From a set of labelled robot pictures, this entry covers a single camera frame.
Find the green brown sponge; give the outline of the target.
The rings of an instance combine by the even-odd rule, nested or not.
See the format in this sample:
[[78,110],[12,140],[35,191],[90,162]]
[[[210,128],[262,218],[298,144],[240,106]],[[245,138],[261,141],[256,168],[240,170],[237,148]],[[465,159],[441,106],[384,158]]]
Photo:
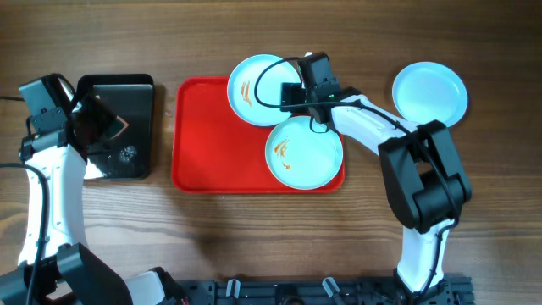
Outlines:
[[108,127],[108,129],[104,132],[104,135],[106,136],[107,140],[114,139],[115,137],[118,137],[120,134],[124,132],[124,130],[128,127],[128,123],[122,119],[121,117],[117,116],[111,125]]

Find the white plate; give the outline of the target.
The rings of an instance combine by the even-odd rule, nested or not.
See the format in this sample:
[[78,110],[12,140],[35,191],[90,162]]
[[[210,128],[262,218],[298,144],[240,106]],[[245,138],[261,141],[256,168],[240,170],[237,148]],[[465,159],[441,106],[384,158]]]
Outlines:
[[272,175],[283,185],[301,191],[327,185],[339,174],[344,159],[340,136],[306,115],[276,125],[264,152]]
[[406,120],[438,120],[451,127],[467,112],[467,88],[452,69],[435,62],[409,64],[395,77],[391,96]]
[[[243,60],[231,73],[227,85],[227,98],[235,114],[251,125],[277,125],[291,116],[277,108],[261,105],[255,98],[254,88],[259,75],[280,57],[258,54]],[[257,87],[258,98],[268,104],[280,105],[283,82],[300,83],[296,69],[289,63],[274,66],[264,74]]]

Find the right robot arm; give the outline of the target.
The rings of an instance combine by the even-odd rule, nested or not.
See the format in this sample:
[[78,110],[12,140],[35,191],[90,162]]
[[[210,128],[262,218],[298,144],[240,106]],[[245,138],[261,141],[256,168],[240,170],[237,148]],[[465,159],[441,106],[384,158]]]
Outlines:
[[446,239],[472,196],[472,187],[446,125],[400,119],[342,88],[326,53],[294,58],[301,84],[285,85],[281,107],[312,119],[374,151],[390,209],[403,227],[394,271],[395,302],[422,304],[444,290]]

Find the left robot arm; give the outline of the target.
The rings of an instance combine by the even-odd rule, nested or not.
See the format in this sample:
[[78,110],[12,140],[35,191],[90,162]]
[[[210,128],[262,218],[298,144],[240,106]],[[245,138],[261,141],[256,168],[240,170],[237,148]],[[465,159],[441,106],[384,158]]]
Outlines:
[[[187,304],[187,292],[162,268],[124,280],[87,247],[82,190],[88,149],[119,136],[126,122],[59,73],[20,87],[30,110],[19,162],[29,182],[29,212],[16,270],[1,277],[4,304]],[[71,291],[50,298],[58,283]]]

